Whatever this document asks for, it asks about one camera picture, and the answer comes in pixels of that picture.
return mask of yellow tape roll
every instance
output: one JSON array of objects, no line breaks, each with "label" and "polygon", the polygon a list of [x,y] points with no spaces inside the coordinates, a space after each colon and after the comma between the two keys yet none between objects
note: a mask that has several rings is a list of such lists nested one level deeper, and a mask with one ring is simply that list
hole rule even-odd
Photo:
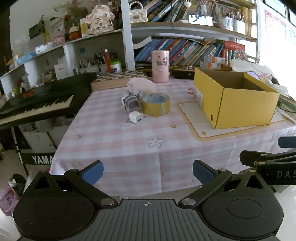
[{"label": "yellow tape roll", "polygon": [[149,116],[163,116],[170,112],[170,97],[166,94],[145,95],[141,101],[142,111]]}]

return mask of open box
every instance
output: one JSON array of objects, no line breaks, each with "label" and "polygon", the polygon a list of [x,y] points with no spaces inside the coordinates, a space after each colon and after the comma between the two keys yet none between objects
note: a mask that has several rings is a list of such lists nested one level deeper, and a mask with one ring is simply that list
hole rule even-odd
[{"label": "open box", "polygon": [[195,69],[194,97],[221,129],[269,124],[279,93],[247,73]]}]

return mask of table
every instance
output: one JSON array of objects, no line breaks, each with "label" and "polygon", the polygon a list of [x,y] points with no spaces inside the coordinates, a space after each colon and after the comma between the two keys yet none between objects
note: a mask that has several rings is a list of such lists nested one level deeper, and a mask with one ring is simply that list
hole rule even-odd
[{"label": "table", "polygon": [[246,169],[242,150],[284,152],[280,136],[294,136],[292,122],[202,142],[197,140],[177,109],[191,102],[192,80],[170,77],[158,90],[171,98],[171,111],[155,122],[121,129],[128,119],[121,98],[124,88],[93,92],[73,120],[54,156],[51,174],[83,169],[95,160],[104,164],[95,187],[112,196],[140,197],[200,185],[192,164],[200,159],[211,167],[233,173]]}]

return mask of floor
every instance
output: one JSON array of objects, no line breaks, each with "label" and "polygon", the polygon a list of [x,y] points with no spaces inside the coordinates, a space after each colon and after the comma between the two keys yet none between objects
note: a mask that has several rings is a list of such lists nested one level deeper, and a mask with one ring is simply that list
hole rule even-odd
[{"label": "floor", "polygon": [[[6,182],[14,173],[21,174],[24,177],[26,176],[14,151],[7,151],[3,157],[3,160],[0,161],[0,192],[7,187]],[[30,171],[33,173],[38,172],[41,168],[42,167],[29,167]],[[196,188],[189,188],[180,191],[149,195],[143,198],[175,198],[176,202],[178,202],[181,198],[195,190]],[[276,197],[284,210],[284,221],[277,233],[277,237],[281,241],[294,241],[296,236],[296,186],[290,186],[280,194],[276,193]],[[15,241],[19,237],[20,235],[14,225],[12,217],[7,217],[0,211],[0,240]]]}]

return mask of metal screw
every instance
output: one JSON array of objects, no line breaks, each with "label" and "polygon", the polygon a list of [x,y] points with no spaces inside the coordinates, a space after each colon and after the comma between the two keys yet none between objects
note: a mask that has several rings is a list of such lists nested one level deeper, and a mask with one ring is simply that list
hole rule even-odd
[{"label": "metal screw", "polygon": [[104,198],[101,200],[101,204],[104,206],[111,206],[115,203],[115,201],[111,198]]},{"label": "metal screw", "polygon": [[181,203],[185,206],[192,206],[194,204],[196,204],[196,201],[192,198],[184,198]]}]

